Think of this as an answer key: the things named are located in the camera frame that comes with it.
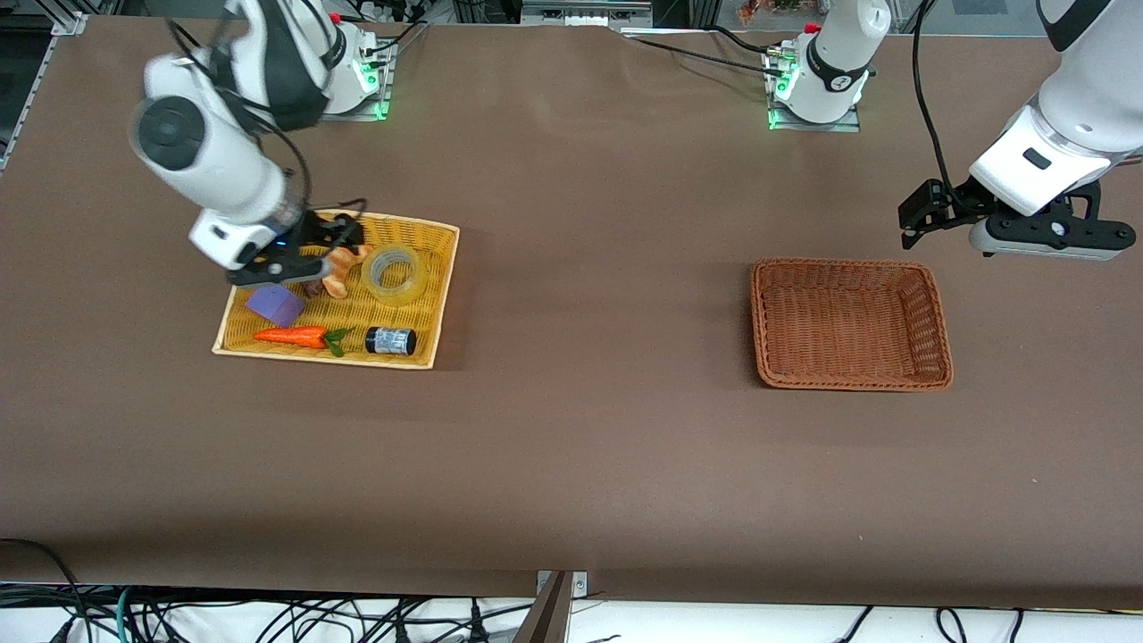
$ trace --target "brown table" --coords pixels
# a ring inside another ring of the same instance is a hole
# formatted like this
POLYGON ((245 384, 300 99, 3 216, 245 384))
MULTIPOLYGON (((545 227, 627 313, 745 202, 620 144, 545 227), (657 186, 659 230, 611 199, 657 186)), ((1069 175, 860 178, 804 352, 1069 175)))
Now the brown table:
MULTIPOLYGON (((432 27, 389 121, 296 135, 314 200, 463 228, 439 368, 405 373, 210 354, 222 271, 127 142, 173 45, 93 18, 0 180, 2 531, 88 581, 523 595, 588 569, 612 597, 1143 606, 1143 249, 903 251, 935 172, 909 47, 862 132, 822 135, 604 29, 432 27), (764 388, 749 266, 774 255, 930 265, 952 388, 764 388)), ((922 56, 957 177, 1056 65, 1041 40, 922 56)), ((1140 168, 1104 194, 1130 220, 1140 168)))

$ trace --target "purple cube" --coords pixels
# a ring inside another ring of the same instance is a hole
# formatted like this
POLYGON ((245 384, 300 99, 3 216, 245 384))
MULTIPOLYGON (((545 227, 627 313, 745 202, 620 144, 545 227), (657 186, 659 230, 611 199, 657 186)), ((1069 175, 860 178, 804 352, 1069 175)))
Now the purple cube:
POLYGON ((263 286, 246 302, 246 307, 273 321, 279 328, 286 329, 302 314, 305 300, 282 286, 263 286))

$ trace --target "orange carrot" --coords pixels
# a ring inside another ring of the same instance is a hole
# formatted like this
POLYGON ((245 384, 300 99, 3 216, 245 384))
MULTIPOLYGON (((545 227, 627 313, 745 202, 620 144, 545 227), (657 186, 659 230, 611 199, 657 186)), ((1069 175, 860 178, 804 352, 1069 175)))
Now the orange carrot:
POLYGON ((294 327, 293 329, 266 329, 254 333, 254 339, 261 343, 293 345, 305 348, 328 348, 334 357, 345 355, 337 345, 349 332, 341 329, 330 332, 325 327, 294 327))

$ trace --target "yellow wicker basket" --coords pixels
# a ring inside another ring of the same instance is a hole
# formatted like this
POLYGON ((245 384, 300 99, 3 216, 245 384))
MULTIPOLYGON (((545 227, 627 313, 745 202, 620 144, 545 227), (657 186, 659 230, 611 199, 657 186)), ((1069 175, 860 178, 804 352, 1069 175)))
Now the yellow wicker basket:
MULTIPOLYGON (((337 214, 355 214, 350 210, 321 210, 323 217, 337 214)), ((222 316, 218 337, 215 339, 215 355, 238 355, 264 357, 267 360, 293 360, 297 362, 322 362, 352 367, 379 367, 384 369, 426 370, 432 369, 440 343, 440 324, 445 315, 445 299, 453 276, 456 258, 456 242, 459 227, 445 223, 389 216, 374 212, 361 215, 365 242, 374 248, 385 243, 403 243, 417 252, 423 268, 429 274, 429 284, 416 300, 400 307, 382 303, 361 281, 361 266, 355 265, 346 278, 349 296, 343 299, 330 297, 322 290, 306 299, 305 310, 295 321, 295 327, 326 327, 329 330, 350 329, 341 346, 344 357, 334 357, 328 351, 302 348, 286 345, 259 343, 254 333, 273 328, 265 318, 246 306, 253 289, 231 288, 226 311, 222 316), (417 332, 417 348, 413 355, 374 355, 365 351, 365 335, 370 327, 390 329, 413 329, 417 332)), ((307 248, 307 251, 321 251, 307 248)), ((386 281, 398 282, 405 274, 390 274, 386 281)), ((294 294, 305 298, 301 283, 286 283, 294 294)))

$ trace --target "empty brown wicker basket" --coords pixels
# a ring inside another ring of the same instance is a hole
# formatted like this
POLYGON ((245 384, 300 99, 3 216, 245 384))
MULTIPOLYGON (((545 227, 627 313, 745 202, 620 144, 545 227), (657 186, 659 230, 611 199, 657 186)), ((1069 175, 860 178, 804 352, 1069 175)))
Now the empty brown wicker basket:
POLYGON ((778 388, 941 391, 952 383, 928 267, 764 258, 751 282, 758 373, 778 388))

